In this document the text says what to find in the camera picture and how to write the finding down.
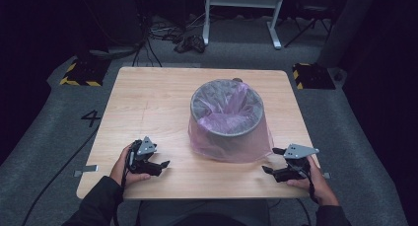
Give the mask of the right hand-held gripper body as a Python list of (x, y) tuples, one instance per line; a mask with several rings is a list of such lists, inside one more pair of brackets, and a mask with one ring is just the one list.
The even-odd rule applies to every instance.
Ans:
[(307, 157), (317, 154), (318, 152), (319, 150), (317, 148), (290, 144), (285, 150), (284, 159), (288, 164), (288, 167), (298, 174), (298, 179), (304, 179), (309, 175), (311, 169)]

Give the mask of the person's right hand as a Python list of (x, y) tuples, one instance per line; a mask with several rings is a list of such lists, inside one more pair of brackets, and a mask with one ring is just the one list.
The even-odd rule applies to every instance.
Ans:
[(310, 191), (310, 184), (313, 184), (314, 193), (313, 196), (317, 200), (319, 206), (339, 206), (339, 201), (328, 185), (327, 181), (325, 180), (324, 176), (322, 175), (320, 169), (316, 165), (314, 159), (311, 156), (307, 157), (310, 163), (310, 172), (311, 178), (310, 179), (302, 179), (302, 180), (289, 180), (286, 182), (288, 186), (301, 188), (306, 191)]

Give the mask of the black equipment stand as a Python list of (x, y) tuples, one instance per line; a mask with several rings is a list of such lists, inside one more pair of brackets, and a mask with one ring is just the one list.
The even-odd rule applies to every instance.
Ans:
[(119, 59), (138, 52), (145, 29), (137, 0), (81, 0), (90, 20), (89, 52), (98, 59)]

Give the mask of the person's left hand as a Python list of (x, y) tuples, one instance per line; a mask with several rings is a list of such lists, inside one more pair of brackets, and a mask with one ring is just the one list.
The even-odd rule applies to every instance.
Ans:
[(125, 160), (126, 156), (129, 152), (130, 145), (126, 146), (122, 152), (118, 160), (112, 167), (112, 170), (109, 176), (115, 180), (120, 186), (126, 188), (132, 184), (147, 181), (151, 179), (151, 176), (148, 174), (132, 174), (130, 172), (125, 172)]

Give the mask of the dark crumpled cloth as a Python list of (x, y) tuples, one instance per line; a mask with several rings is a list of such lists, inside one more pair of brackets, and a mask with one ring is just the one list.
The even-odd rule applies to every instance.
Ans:
[(181, 43), (179, 43), (174, 50), (178, 53), (185, 53), (191, 50), (194, 50), (198, 53), (203, 53), (205, 51), (205, 43), (202, 36), (194, 35), (185, 38)]

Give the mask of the grey curtain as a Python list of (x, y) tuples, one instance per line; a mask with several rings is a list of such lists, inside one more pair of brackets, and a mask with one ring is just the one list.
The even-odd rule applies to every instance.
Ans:
[(374, 0), (347, 0), (316, 63), (325, 68), (337, 67)]

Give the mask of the green plastic bucket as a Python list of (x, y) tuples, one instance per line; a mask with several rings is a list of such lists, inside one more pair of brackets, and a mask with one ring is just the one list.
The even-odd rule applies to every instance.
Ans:
[(217, 79), (194, 92), (190, 111), (203, 130), (223, 137), (236, 137), (257, 128), (264, 115), (264, 105), (247, 83)]

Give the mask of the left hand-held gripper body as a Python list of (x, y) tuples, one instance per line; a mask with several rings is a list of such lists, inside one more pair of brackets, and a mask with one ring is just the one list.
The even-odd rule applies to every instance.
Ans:
[(149, 158), (157, 151), (156, 144), (154, 144), (148, 136), (143, 140), (135, 140), (128, 152), (126, 167), (133, 174), (143, 174), (143, 170), (152, 170), (149, 164)]

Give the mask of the pink plastic bag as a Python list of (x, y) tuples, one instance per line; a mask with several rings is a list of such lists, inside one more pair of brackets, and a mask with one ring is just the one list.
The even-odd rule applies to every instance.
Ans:
[(274, 146), (265, 112), (257, 128), (236, 137), (223, 137), (203, 130), (190, 112), (188, 134), (193, 151), (221, 162), (255, 162), (269, 155)]

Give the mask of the black yellow striped plate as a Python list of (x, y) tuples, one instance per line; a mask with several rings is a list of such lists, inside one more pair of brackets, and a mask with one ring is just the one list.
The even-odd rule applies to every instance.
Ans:
[(292, 67), (294, 80), (299, 90), (322, 89), (334, 90), (335, 85), (326, 68), (316, 63), (296, 63)]
[(104, 83), (109, 65), (110, 60), (84, 62), (75, 59), (61, 79), (60, 85), (99, 87)]

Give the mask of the black tripod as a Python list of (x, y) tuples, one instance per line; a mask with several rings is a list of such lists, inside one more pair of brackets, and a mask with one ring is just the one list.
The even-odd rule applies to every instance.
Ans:
[(307, 20), (309, 23), (302, 29), (299, 29), (299, 32), (285, 44), (285, 47), (288, 47), (308, 29), (313, 29), (317, 22), (320, 22), (325, 29), (326, 39), (329, 38), (333, 28), (333, 10), (329, 4), (319, 2), (297, 2), (295, 7), (296, 16), (294, 17), (294, 20), (297, 21), (298, 18), (301, 18)]

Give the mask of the person's lap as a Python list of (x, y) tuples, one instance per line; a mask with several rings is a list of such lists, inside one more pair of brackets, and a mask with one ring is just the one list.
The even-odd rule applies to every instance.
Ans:
[(144, 200), (136, 226), (270, 226), (263, 199)]

